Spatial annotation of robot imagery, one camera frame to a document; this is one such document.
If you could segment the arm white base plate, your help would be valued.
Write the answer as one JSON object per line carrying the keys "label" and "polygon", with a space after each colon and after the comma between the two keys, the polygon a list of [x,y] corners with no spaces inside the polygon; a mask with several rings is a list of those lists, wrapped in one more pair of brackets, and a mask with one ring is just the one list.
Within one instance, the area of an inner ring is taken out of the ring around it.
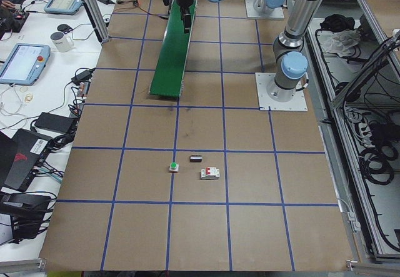
{"label": "arm white base plate", "polygon": [[249,19],[283,20],[286,0],[245,0]]}
{"label": "arm white base plate", "polygon": [[274,81],[275,73],[255,73],[259,109],[261,111],[307,111],[301,80],[294,89],[281,89]]}

